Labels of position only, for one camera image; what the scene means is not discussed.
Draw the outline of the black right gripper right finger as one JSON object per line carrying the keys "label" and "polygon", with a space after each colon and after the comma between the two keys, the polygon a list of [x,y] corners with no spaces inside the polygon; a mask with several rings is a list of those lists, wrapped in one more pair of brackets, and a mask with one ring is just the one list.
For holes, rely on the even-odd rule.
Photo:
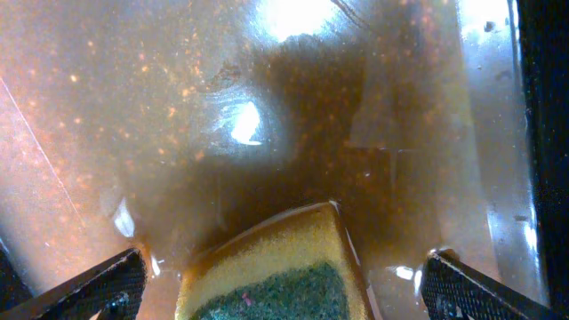
{"label": "black right gripper right finger", "polygon": [[455,259],[432,252],[422,270],[422,300],[431,319],[568,320]]}

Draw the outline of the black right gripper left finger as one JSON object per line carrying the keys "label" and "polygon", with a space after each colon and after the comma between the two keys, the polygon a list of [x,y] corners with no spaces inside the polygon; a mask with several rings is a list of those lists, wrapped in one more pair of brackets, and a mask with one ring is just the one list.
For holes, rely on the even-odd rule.
{"label": "black right gripper left finger", "polygon": [[140,250],[130,248],[50,291],[1,313],[5,319],[136,319],[147,282]]}

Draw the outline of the yellow green sponge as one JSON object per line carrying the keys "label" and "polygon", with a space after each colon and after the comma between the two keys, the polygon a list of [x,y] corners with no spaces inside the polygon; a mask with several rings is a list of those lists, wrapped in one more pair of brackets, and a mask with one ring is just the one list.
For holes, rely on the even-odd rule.
{"label": "yellow green sponge", "polygon": [[371,319],[338,205],[291,209],[201,256],[182,276],[178,319]]}

